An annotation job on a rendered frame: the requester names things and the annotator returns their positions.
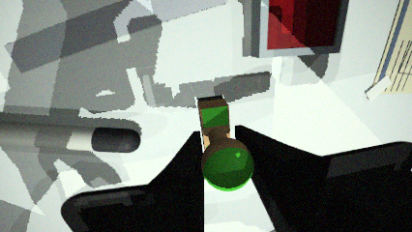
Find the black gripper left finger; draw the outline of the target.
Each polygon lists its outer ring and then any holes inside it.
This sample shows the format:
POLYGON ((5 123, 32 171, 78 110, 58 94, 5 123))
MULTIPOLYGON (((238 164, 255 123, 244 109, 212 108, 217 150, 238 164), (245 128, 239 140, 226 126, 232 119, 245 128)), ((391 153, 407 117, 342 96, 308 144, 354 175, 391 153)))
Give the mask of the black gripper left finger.
POLYGON ((75 194, 61 216, 73 232, 204 232, 202 155, 198 130, 149 184, 75 194))

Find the pale grey flat strip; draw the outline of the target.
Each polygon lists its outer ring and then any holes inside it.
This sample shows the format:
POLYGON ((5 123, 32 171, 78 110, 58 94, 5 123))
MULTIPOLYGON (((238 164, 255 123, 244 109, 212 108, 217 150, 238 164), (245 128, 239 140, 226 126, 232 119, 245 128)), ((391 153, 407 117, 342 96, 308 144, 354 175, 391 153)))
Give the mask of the pale grey flat strip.
POLYGON ((225 0, 122 0, 4 45, 21 73, 225 0))

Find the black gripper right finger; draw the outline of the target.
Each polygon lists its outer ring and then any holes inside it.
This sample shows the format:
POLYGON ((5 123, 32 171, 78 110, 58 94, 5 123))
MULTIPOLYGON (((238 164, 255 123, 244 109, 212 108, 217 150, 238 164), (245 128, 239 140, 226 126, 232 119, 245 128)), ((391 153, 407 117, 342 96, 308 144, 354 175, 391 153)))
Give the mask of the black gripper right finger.
POLYGON ((276 232, 320 232, 340 182, 412 169, 412 142, 318 156, 245 126, 235 139, 250 150, 250 176, 276 232))

